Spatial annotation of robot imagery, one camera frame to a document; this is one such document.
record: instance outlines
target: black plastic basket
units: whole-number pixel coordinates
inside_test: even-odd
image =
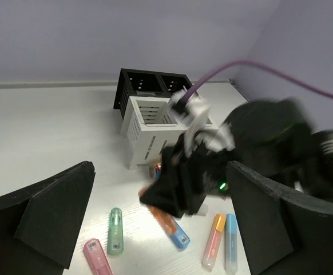
[[[191,86],[184,74],[121,69],[113,108],[120,109],[124,118],[130,96],[170,98],[174,92]]]

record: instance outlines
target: white plastic basket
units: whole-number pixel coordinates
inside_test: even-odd
[[[159,162],[161,150],[166,145],[174,145],[187,130],[170,112],[168,101],[157,97],[129,98],[121,129],[121,135],[128,138],[132,149],[129,169]],[[209,118],[205,129],[217,132],[219,128]]]

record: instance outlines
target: gray wall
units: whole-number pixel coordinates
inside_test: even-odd
[[[196,79],[247,57],[279,1],[0,0],[0,83],[114,81],[121,67]]]
[[[333,0],[282,0],[249,58],[333,93]],[[333,128],[333,100],[250,68],[236,82],[250,100],[295,96],[317,129]]]

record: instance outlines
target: table surface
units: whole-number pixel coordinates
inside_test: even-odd
[[[108,216],[123,210],[125,251],[109,256],[114,275],[226,274],[224,239],[215,268],[205,271],[201,258],[217,213],[233,213],[230,199],[208,197],[206,217],[184,217],[178,223],[191,239],[178,252],[138,191],[150,183],[145,167],[128,170],[126,140],[120,138],[122,118],[113,109],[116,87],[0,89],[0,195],[48,178],[83,160],[94,163],[96,178],[72,263],[64,275],[91,275],[82,248],[98,238],[106,249]],[[246,102],[229,83],[205,84],[199,94],[211,103],[217,124]],[[250,274],[238,239],[240,274]]]

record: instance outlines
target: pink highlighter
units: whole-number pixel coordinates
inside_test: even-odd
[[[113,275],[98,239],[90,239],[85,243],[84,254],[94,275]]]
[[[209,271],[215,266],[217,252],[219,251],[221,238],[226,223],[225,215],[218,214],[213,220],[210,236],[202,259],[202,265]]]

